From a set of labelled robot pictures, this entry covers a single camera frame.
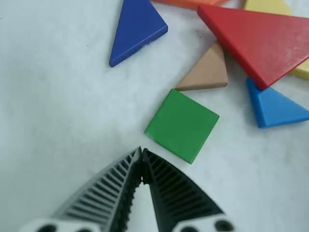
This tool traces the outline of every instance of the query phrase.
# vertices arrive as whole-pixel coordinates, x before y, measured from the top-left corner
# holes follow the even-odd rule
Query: white table
[[[231,0],[226,6],[241,7]],[[309,1],[290,1],[309,16]],[[220,115],[192,165],[143,135],[169,90],[212,45],[196,12],[154,3],[169,32],[108,60],[122,0],[0,1],[0,231],[51,215],[114,159],[147,147],[199,184],[244,232],[309,231],[309,123],[260,130],[246,75],[226,57],[226,88],[188,91]],[[309,81],[275,89],[309,108]],[[157,232],[141,186],[129,232]]]

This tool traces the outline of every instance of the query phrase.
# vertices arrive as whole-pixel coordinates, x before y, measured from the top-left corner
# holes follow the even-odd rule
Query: wooden block
[[[260,91],[248,78],[247,86],[259,128],[281,126],[309,120],[309,111],[269,87]]]
[[[219,42],[215,42],[176,89],[181,91],[225,86],[227,86],[227,73],[224,53]]]
[[[291,8],[284,0],[247,0],[245,10],[279,15],[293,15]],[[297,66],[292,75],[309,80],[309,60]]]
[[[197,7],[202,4],[219,6],[229,0],[153,0],[153,1],[196,10]]]
[[[192,163],[218,119],[216,113],[172,89],[145,134]]]
[[[291,8],[284,0],[246,0],[244,9],[270,14],[293,15]]]
[[[119,64],[167,31],[167,24],[149,0],[124,0],[110,66]]]
[[[309,58],[309,19],[202,5],[198,15],[261,89]]]
[[[291,72],[292,75],[298,76],[305,80],[309,80],[309,60],[307,59],[304,63],[299,65],[296,69]]]

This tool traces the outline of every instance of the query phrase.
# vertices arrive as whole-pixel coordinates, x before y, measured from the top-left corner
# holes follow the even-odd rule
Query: square
[[[145,134],[176,156],[192,163],[219,115],[172,89]]]

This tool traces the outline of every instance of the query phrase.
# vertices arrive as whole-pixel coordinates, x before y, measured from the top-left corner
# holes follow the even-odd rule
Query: dark blue triangle
[[[112,46],[113,67],[168,31],[149,0],[124,0]]]
[[[260,91],[250,78],[247,79],[247,86],[259,128],[309,120],[308,110],[273,88]]]

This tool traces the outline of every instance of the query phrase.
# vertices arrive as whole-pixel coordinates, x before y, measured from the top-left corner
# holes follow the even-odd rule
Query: tan triangle
[[[176,89],[182,91],[225,86],[227,86],[225,58],[221,45],[215,42]]]

